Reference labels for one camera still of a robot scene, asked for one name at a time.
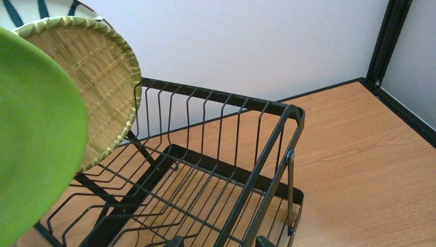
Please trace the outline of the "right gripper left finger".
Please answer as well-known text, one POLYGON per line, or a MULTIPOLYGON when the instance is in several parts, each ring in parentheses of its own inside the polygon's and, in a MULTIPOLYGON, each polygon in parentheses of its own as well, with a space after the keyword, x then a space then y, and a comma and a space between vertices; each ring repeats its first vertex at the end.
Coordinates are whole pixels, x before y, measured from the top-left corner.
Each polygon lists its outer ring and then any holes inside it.
POLYGON ((173 239, 168 241, 164 247, 184 247, 184 239, 182 236, 175 236, 173 239))

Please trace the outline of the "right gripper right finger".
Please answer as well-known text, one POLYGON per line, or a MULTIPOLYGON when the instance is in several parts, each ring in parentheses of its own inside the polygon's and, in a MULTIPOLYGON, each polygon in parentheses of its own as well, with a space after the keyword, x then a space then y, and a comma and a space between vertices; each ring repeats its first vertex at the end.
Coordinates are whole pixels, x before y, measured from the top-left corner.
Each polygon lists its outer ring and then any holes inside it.
POLYGON ((276 247, 265 236, 256 236, 255 247, 276 247))

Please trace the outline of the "black wire dish rack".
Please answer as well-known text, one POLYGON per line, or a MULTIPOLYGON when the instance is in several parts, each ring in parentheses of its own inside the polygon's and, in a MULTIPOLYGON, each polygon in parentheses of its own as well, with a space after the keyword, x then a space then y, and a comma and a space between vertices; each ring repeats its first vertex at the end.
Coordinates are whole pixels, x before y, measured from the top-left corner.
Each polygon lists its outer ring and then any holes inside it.
POLYGON ((125 144, 75 176, 34 230, 42 246, 292 246, 298 106, 201 87, 141 82, 125 144))

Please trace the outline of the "green plate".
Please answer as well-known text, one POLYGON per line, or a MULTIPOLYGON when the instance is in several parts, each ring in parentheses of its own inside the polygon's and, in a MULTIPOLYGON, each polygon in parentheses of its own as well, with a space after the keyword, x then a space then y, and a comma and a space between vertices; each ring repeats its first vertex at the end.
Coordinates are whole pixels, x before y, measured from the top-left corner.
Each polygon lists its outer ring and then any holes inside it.
POLYGON ((64 193, 87 133, 84 101, 66 71, 1 29, 1 246, 15 243, 64 193))

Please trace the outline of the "woven bamboo tray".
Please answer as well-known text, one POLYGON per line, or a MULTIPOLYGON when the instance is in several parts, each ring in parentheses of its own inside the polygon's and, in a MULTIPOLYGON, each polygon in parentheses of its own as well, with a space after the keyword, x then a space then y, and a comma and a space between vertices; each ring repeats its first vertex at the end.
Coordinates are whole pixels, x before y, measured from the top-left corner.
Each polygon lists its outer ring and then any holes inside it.
POLYGON ((53 58, 77 84, 88 112, 88 141, 79 172, 107 158, 137 116, 142 89, 138 60, 110 26, 79 16, 54 16, 14 29, 53 58))

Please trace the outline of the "blue striped white plate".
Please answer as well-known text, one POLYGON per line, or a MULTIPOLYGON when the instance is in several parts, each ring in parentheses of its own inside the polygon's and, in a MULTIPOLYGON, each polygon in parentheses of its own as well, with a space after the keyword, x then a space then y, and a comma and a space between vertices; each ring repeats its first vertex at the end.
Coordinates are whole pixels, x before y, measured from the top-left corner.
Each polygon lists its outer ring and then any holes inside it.
POLYGON ((110 24, 92 8, 74 0, 1 1, 1 27, 14 30, 35 20, 54 16, 79 16, 110 24))

